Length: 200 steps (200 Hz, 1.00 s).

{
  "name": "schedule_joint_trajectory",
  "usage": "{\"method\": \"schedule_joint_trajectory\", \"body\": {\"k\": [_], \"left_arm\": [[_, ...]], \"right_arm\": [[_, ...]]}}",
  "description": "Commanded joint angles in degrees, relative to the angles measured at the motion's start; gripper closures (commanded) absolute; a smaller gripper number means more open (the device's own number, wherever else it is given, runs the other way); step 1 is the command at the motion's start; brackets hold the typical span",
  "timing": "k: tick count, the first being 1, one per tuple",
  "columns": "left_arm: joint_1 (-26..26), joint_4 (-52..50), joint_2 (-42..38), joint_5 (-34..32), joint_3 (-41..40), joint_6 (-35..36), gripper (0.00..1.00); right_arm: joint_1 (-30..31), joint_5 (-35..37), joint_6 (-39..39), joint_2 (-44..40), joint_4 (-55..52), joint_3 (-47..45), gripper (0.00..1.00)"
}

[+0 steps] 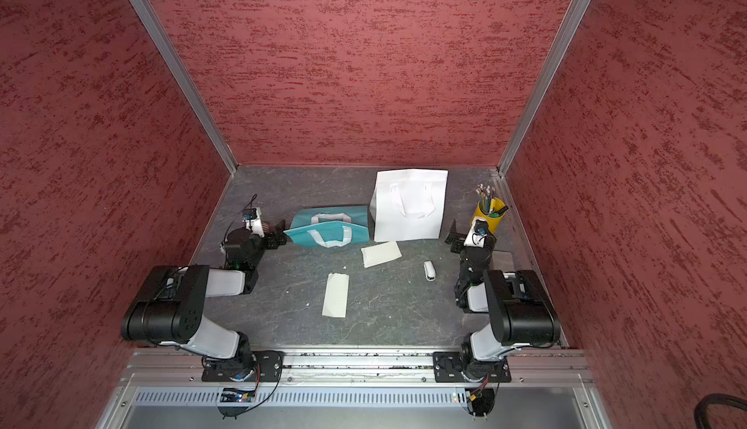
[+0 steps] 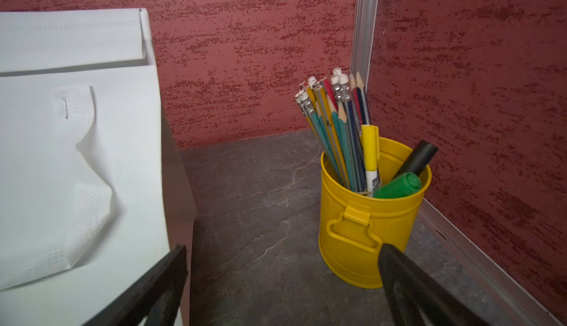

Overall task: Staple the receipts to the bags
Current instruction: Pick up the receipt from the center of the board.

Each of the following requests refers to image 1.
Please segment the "teal gift bag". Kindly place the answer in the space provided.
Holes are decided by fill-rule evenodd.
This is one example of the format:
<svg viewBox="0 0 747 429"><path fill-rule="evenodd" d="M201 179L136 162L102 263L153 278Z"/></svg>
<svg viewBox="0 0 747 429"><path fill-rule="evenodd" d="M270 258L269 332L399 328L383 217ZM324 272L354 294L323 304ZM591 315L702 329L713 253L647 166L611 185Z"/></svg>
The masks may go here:
<svg viewBox="0 0 747 429"><path fill-rule="evenodd" d="M285 234L299 246L338 248L369 242L368 225L365 205L317 207L299 211Z"/></svg>

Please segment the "small white stapler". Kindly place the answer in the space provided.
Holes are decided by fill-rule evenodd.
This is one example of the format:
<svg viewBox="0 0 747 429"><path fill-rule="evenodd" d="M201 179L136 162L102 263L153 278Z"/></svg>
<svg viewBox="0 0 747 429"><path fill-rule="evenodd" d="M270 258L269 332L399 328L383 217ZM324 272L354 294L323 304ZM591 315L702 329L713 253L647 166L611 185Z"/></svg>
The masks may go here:
<svg viewBox="0 0 747 429"><path fill-rule="evenodd" d="M426 261L423 264L423 269L424 269L424 275L429 282L434 281L436 279L436 270L431 261Z"/></svg>

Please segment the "white gift bag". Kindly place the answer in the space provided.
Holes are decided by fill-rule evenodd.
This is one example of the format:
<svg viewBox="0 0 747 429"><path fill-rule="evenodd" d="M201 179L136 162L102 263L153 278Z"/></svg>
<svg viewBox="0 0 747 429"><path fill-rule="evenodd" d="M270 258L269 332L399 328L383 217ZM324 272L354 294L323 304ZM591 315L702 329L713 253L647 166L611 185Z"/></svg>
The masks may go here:
<svg viewBox="0 0 747 429"><path fill-rule="evenodd" d="M375 242L437 240L441 234L447 170L378 172L370 204Z"/></svg>

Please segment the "white receipt long strip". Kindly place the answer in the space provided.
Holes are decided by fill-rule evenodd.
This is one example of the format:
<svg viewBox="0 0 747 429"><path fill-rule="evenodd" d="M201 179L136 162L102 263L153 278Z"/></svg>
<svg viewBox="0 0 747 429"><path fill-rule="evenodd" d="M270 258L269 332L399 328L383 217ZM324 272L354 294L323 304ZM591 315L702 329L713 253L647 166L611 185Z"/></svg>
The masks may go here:
<svg viewBox="0 0 747 429"><path fill-rule="evenodd" d="M330 273L325 290L322 315L332 318L345 318L349 276L343 273Z"/></svg>

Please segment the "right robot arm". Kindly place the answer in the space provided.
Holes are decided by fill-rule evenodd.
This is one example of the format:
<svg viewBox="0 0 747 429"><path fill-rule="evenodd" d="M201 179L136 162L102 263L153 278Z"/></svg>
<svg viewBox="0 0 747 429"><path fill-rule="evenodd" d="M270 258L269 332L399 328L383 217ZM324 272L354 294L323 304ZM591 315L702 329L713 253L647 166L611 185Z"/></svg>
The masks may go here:
<svg viewBox="0 0 747 429"><path fill-rule="evenodd" d="M440 370L467 382L507 382L510 354L560 343L558 314L537 273L494 268L496 237L486 220L475 220L466 234L452 223L445 243L459 255L454 284L457 308L487 315L488 324L469 334L459 353L447 357L452 365L436 358L434 363Z"/></svg>

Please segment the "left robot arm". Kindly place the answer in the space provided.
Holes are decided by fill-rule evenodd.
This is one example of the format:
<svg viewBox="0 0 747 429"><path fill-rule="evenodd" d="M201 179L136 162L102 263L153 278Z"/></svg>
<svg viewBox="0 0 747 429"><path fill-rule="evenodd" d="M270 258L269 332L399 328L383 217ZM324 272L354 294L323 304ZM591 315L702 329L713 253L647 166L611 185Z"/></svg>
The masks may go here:
<svg viewBox="0 0 747 429"><path fill-rule="evenodd" d="M245 333L204 315L205 300L251 294L258 267L269 250L287 243L285 223L257 232L239 228L225 234L225 264L157 266L151 269L121 322L126 341L175 347L198 355L203 382L279 382L283 354L252 350Z"/></svg>

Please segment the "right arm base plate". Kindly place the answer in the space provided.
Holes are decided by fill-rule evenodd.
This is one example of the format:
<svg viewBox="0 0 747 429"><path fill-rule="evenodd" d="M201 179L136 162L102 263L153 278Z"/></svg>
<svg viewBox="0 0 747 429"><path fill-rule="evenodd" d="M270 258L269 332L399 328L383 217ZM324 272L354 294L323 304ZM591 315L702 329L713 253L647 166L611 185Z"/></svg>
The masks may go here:
<svg viewBox="0 0 747 429"><path fill-rule="evenodd" d="M512 381L506 360L494 362L476 361L459 352L434 352L433 369L436 382L483 382L508 383Z"/></svg>

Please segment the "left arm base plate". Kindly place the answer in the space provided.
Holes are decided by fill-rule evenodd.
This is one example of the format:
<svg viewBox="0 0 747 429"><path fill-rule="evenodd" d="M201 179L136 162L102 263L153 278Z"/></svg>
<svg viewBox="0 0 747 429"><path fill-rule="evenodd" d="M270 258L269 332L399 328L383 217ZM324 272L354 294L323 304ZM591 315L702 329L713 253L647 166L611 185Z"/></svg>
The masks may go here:
<svg viewBox="0 0 747 429"><path fill-rule="evenodd" d="M284 354L280 351L250 351L243 357L219 360L202 359L202 382L278 382Z"/></svg>

